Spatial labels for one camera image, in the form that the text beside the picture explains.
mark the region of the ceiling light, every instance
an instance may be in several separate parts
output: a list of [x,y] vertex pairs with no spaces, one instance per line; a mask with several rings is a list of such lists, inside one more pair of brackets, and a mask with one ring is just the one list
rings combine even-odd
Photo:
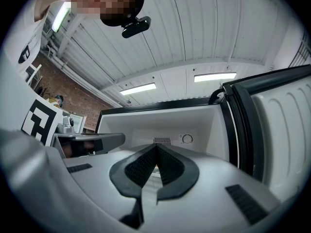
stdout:
[[62,25],[66,15],[70,11],[71,3],[70,2],[64,2],[62,7],[57,13],[57,16],[55,17],[54,23],[52,25],[52,30],[57,33],[60,26]]
[[236,75],[237,75],[236,72],[223,72],[223,73],[210,73],[210,74],[203,74],[203,75],[195,75],[194,82],[234,79]]
[[153,89],[156,89],[155,83],[137,86],[137,87],[134,87],[131,89],[121,91],[120,93],[125,96],[125,95],[129,95],[129,94],[133,94],[133,93],[137,93],[137,92],[141,92],[141,91],[149,91],[149,90],[153,90]]

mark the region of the ceiling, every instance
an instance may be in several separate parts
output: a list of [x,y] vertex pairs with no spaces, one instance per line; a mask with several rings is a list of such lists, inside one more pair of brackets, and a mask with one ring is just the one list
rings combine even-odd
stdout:
[[[150,29],[124,39],[121,27],[70,14],[54,34],[57,56],[122,106],[208,97],[223,81],[194,83],[194,75],[271,70],[289,17],[279,0],[145,0],[142,16]],[[148,83],[157,89],[120,94]]]

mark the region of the brick wall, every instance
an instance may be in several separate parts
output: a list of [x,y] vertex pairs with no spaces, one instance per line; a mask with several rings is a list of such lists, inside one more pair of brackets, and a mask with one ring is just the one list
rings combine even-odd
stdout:
[[40,86],[47,88],[43,98],[62,95],[64,97],[63,109],[86,115],[85,127],[95,130],[100,111],[110,109],[111,106],[69,78],[42,53],[39,53],[33,62],[35,67],[39,64],[42,65],[40,69],[42,79],[36,89]]

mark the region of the person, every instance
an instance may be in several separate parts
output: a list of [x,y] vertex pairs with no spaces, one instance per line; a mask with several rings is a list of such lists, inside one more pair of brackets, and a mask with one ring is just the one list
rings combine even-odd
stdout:
[[[60,0],[29,0],[4,41],[3,52],[20,75],[39,53],[43,25],[50,5],[56,1]],[[100,15],[100,19],[108,26],[120,25],[124,18],[135,17],[143,4],[141,0],[64,1],[70,1],[76,13]]]
[[57,95],[55,98],[47,99],[47,102],[60,109],[63,107],[64,97]]

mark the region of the round dial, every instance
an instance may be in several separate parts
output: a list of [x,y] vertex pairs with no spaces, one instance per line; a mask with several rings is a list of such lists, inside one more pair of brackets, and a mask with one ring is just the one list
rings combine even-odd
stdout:
[[192,136],[189,134],[186,134],[183,136],[183,143],[191,143],[192,142]]

